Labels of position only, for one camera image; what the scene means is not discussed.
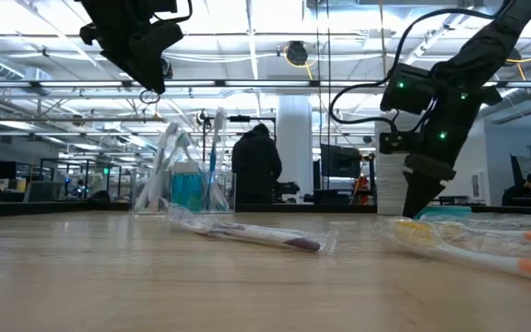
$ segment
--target plastic bag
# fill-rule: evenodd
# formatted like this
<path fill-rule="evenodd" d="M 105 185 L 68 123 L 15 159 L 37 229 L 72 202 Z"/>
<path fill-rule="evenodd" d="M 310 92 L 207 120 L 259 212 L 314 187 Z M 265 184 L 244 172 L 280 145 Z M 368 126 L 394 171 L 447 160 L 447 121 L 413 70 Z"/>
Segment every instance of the plastic bag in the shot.
<path fill-rule="evenodd" d="M 377 223 L 381 235 L 419 255 L 462 261 L 531 278 L 531 219 L 394 218 Z"/>
<path fill-rule="evenodd" d="M 214 216 L 195 215 L 185 207 L 163 201 L 170 226 L 200 235 L 250 243 L 284 246 L 303 251 L 332 254 L 336 247 L 336 232 L 309 233 L 254 225 L 225 222 Z"/>

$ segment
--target desk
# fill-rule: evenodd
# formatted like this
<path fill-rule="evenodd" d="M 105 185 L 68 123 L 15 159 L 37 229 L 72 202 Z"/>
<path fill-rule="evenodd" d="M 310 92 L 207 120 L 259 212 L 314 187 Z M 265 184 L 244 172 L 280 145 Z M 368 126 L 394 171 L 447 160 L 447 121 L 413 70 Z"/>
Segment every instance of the desk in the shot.
<path fill-rule="evenodd" d="M 338 231 L 331 256 L 119 212 L 0 218 L 0 331 L 531 331 L 530 279 L 395 249 L 377 218 L 235 216 Z"/>

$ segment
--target packaged toothbrush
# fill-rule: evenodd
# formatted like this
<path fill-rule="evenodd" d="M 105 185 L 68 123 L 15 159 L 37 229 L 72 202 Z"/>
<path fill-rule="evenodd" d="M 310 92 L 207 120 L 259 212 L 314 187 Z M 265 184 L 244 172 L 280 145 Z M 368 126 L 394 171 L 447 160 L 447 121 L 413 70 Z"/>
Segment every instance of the packaged toothbrush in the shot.
<path fill-rule="evenodd" d="M 248 243 L 283 246 L 312 253 L 332 254 L 336 246 L 336 232 L 310 233 L 255 225 L 232 223 L 210 215 L 195 215 L 185 207 L 164 202 L 170 226 L 199 235 Z"/>

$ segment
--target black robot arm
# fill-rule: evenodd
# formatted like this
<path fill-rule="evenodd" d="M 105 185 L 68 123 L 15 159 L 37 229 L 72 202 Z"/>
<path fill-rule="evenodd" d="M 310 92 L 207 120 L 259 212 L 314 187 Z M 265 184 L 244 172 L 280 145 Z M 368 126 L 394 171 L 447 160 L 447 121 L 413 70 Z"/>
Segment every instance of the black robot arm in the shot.
<path fill-rule="evenodd" d="M 505 64 L 531 19 L 531 0 L 511 0 L 499 15 L 479 31 L 447 62 L 431 71 L 398 65 L 381 104 L 421 114 L 420 132 L 401 133 L 400 142 L 381 140 L 381 152 L 406 151 L 407 199 L 403 216 L 413 218 L 455 177 L 454 164 L 480 106 L 502 101 L 494 87 L 483 88 Z"/>

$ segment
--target blue liquid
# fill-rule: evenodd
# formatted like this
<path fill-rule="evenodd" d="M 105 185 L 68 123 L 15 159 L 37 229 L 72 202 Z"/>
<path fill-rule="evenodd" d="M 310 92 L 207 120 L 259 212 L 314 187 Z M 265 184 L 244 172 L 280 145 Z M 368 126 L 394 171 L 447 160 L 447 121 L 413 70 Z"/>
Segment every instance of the blue liquid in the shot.
<path fill-rule="evenodd" d="M 202 177 L 199 174 L 174 174 L 171 178 L 171 202 L 192 212 L 202 210 Z"/>

